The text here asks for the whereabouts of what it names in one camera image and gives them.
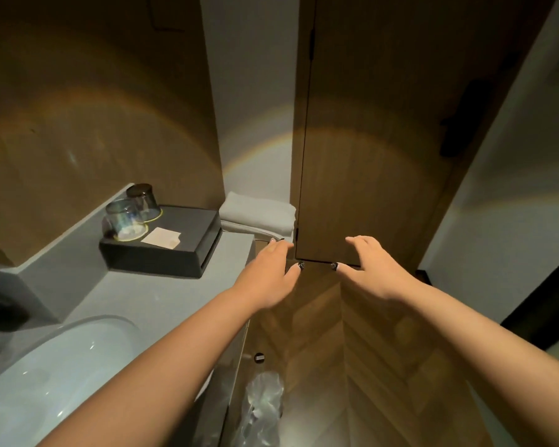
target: sink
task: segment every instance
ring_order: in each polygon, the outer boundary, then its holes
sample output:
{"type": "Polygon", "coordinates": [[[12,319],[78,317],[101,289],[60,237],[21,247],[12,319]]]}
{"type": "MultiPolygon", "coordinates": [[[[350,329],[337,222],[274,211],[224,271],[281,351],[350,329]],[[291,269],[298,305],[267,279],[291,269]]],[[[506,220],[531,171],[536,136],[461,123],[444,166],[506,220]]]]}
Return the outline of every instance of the sink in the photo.
{"type": "Polygon", "coordinates": [[[33,447],[142,352],[118,318],[60,328],[0,375],[0,446],[33,447]]]}

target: person's left hand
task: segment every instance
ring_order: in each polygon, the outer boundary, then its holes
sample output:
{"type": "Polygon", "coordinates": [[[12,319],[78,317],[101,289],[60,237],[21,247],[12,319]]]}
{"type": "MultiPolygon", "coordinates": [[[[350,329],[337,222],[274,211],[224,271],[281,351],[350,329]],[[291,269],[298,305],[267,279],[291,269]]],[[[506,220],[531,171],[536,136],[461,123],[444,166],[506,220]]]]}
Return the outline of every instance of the person's left hand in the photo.
{"type": "Polygon", "coordinates": [[[240,273],[233,289],[254,302],[256,310],[270,308],[292,291],[300,276],[300,267],[294,263],[284,274],[288,249],[286,240],[272,239],[259,255],[240,273]]]}

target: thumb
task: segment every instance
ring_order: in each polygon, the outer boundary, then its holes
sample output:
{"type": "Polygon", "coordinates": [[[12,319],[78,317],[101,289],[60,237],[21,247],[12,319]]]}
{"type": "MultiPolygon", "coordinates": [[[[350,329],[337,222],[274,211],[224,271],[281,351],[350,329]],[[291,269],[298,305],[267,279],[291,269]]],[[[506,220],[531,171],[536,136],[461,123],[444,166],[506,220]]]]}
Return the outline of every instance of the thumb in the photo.
{"type": "Polygon", "coordinates": [[[298,263],[294,263],[288,272],[284,275],[284,285],[287,287],[288,292],[291,292],[294,286],[296,285],[296,281],[300,276],[300,267],[298,263]]]}
{"type": "Polygon", "coordinates": [[[355,284],[358,284],[362,273],[364,273],[363,271],[355,270],[349,267],[348,265],[346,265],[345,263],[340,263],[340,262],[337,263],[337,268],[335,269],[335,271],[340,276],[344,276],[350,279],[355,284]]]}

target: paper card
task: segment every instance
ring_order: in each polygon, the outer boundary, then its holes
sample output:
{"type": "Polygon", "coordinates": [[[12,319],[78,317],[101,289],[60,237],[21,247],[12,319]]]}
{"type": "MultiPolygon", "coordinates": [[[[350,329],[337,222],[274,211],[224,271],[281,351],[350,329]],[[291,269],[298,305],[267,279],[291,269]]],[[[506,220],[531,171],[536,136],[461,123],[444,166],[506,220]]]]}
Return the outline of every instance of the paper card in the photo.
{"type": "Polygon", "coordinates": [[[143,240],[143,243],[149,243],[155,246],[161,246],[162,248],[174,249],[180,244],[179,232],[169,231],[168,229],[155,228],[153,232],[147,235],[143,240]]]}

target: wooden floor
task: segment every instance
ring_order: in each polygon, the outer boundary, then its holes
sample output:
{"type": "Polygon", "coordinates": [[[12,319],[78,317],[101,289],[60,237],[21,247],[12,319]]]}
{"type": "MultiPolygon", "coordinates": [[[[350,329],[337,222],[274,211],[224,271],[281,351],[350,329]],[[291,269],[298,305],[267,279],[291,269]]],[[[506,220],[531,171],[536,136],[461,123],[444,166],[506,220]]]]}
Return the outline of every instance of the wooden floor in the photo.
{"type": "MultiPolygon", "coordinates": [[[[430,333],[401,308],[341,284],[328,264],[306,262],[296,289],[253,317],[244,353],[239,396],[261,371],[284,380],[282,447],[492,446],[430,333]],[[250,359],[256,352],[263,364],[250,359]]],[[[238,420],[233,398],[229,431],[238,420]]]]}

